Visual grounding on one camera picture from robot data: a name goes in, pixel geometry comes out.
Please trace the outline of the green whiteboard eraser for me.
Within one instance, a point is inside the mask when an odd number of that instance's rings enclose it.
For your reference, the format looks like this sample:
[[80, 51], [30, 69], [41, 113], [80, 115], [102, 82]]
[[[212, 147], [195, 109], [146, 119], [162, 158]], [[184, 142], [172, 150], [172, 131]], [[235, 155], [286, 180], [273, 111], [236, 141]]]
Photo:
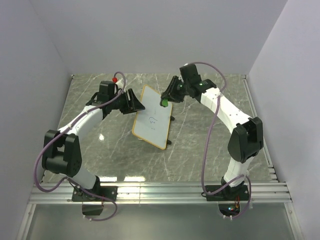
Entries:
[[168, 103], [168, 100], [163, 98], [161, 101], [160, 101], [160, 105], [164, 108], [168, 107], [169, 106], [169, 103]]

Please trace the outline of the white board with orange frame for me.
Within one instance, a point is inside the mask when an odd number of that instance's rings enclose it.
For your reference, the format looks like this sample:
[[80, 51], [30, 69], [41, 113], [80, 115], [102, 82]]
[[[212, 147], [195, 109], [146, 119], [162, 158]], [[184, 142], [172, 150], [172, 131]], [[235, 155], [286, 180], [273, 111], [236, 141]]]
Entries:
[[143, 86], [140, 102], [145, 109], [136, 113], [132, 134], [165, 150], [169, 144], [173, 104], [169, 102], [166, 107], [161, 106], [161, 94], [147, 84]]

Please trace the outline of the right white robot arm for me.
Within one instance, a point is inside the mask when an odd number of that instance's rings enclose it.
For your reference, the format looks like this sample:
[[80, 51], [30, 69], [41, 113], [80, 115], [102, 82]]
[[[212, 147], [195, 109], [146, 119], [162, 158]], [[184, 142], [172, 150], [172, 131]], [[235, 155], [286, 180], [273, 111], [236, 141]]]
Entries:
[[221, 193], [226, 200], [238, 195], [238, 186], [247, 179], [247, 170], [255, 156], [264, 147], [263, 122], [259, 117], [250, 117], [230, 102], [211, 80], [201, 80], [197, 75], [182, 81], [174, 76], [167, 89], [161, 93], [160, 105], [167, 107], [170, 102], [181, 103], [185, 96], [196, 99], [210, 109], [214, 119], [220, 119], [230, 132], [227, 150], [230, 161], [221, 179], [221, 187], [209, 192], [202, 186], [203, 193], [213, 196]]

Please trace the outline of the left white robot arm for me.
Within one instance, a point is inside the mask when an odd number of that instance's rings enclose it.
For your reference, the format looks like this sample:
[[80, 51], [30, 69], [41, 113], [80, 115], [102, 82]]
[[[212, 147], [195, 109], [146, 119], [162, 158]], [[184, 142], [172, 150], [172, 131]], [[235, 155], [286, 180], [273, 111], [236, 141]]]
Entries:
[[86, 103], [82, 112], [59, 130], [49, 130], [44, 136], [40, 152], [42, 167], [54, 174], [63, 175], [80, 186], [89, 201], [101, 196], [100, 179], [83, 166], [81, 140], [92, 128], [102, 122], [113, 110], [122, 114], [144, 111], [145, 106], [137, 99], [133, 90], [99, 90]]

